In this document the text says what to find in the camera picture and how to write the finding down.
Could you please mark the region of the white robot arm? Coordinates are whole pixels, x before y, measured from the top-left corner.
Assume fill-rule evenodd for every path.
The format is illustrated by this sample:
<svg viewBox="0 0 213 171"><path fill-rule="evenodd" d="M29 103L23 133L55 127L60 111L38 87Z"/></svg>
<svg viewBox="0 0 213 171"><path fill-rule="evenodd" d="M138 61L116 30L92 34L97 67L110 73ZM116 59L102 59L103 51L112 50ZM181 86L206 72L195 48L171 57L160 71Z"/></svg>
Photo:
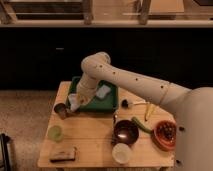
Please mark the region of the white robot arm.
<svg viewBox="0 0 213 171"><path fill-rule="evenodd" d="M80 102L93 98L101 80L117 85L173 115L177 124L174 171L213 171L213 87L183 86L122 70L98 52L81 62Z"/></svg>

